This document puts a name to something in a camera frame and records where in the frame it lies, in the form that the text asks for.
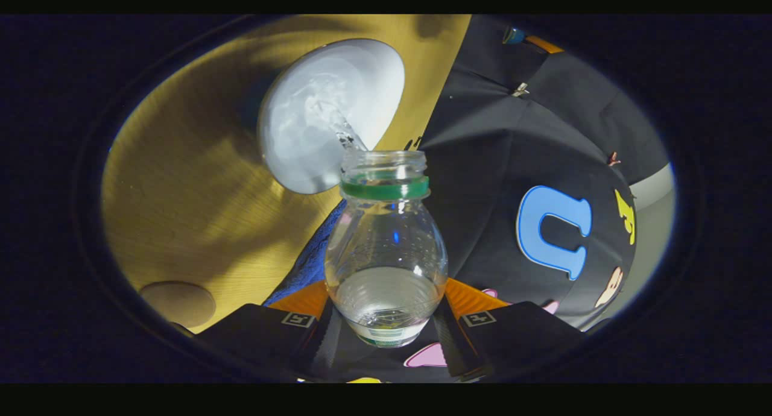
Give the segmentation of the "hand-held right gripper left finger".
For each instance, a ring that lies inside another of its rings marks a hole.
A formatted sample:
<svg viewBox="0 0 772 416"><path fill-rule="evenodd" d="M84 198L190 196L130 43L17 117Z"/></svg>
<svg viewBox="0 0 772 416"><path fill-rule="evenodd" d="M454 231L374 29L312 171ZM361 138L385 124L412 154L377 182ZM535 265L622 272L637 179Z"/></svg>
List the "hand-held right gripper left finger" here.
<svg viewBox="0 0 772 416"><path fill-rule="evenodd" d="M197 361L239 380L331 382L340 316L323 281L270 306L245 304L200 333L173 323Z"/></svg>

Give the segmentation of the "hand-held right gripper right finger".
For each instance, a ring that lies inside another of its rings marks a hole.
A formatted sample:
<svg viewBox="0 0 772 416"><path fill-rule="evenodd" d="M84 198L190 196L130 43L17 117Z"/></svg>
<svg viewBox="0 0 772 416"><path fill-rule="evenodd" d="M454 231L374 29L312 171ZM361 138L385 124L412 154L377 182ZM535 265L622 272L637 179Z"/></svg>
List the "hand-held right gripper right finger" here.
<svg viewBox="0 0 772 416"><path fill-rule="evenodd" d="M532 301L507 304L455 279L446 282L435 327L448 372L460 382L530 376L586 339Z"/></svg>

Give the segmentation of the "round brown coaster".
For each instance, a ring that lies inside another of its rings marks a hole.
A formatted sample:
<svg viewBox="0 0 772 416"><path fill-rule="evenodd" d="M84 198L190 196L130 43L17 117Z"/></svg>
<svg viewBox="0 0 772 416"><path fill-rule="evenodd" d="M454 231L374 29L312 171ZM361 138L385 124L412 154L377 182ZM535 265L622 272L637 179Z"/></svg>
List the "round brown coaster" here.
<svg viewBox="0 0 772 416"><path fill-rule="evenodd" d="M142 287L139 295L166 320L188 329L204 325L216 312L212 294L190 282L153 282Z"/></svg>

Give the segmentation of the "clear plastic water bottle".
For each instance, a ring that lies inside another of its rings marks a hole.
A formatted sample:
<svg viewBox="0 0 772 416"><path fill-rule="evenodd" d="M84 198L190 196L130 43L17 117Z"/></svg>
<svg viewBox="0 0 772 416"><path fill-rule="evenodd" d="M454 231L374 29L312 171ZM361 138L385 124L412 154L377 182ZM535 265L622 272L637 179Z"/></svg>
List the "clear plastic water bottle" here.
<svg viewBox="0 0 772 416"><path fill-rule="evenodd" d="M424 200L421 151L350 151L341 167L344 210L326 246L324 282L334 308L368 345L413 342L441 303L448 254Z"/></svg>

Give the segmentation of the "blue teacup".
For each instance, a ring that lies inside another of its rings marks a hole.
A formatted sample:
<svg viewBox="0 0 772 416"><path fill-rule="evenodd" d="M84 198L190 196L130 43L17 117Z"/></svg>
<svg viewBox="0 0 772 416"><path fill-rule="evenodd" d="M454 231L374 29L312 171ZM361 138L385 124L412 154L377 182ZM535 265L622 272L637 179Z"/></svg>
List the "blue teacup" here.
<svg viewBox="0 0 772 416"><path fill-rule="evenodd" d="M256 135L282 187L314 195L339 185L350 150L374 150L402 100L405 65L375 39L346 39L304 54L273 81Z"/></svg>

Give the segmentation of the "blue towel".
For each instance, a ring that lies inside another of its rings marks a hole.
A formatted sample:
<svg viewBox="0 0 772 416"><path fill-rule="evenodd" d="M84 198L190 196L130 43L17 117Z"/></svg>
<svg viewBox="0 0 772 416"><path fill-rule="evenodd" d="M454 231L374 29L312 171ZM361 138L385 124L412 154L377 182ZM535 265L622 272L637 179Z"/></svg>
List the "blue towel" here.
<svg viewBox="0 0 772 416"><path fill-rule="evenodd" d="M342 200L329 213L325 221L320 224L317 231L306 243L289 273L268 298L263 301L263 306L272 306L278 303L278 301L284 300L287 296L324 279L326 246L346 205L347 201Z"/></svg>

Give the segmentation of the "black backdrop cloth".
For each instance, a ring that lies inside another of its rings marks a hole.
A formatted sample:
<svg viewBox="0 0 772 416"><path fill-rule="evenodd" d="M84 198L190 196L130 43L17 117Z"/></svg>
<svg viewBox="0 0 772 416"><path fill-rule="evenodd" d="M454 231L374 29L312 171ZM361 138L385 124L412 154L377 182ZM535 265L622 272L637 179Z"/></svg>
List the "black backdrop cloth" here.
<svg viewBox="0 0 772 416"><path fill-rule="evenodd" d="M422 139L448 273L507 304L532 301L586 334L626 280L656 267L637 241L667 229L635 213L673 196L665 148L617 84L567 52L497 45L475 17ZM521 83L530 94L511 96ZM612 152L621 164L607 166ZM453 382L435 320L410 344L378 349L340 317L332 381Z"/></svg>

